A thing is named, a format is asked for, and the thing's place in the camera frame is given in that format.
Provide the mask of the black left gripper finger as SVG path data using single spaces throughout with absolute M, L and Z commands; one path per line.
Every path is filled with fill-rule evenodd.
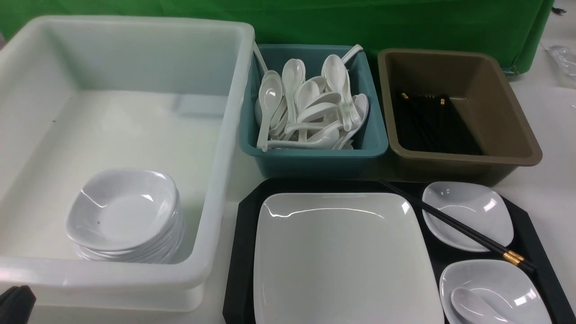
M 0 322 L 26 324 L 36 303 L 36 296 L 28 285 L 12 286 L 0 296 Z

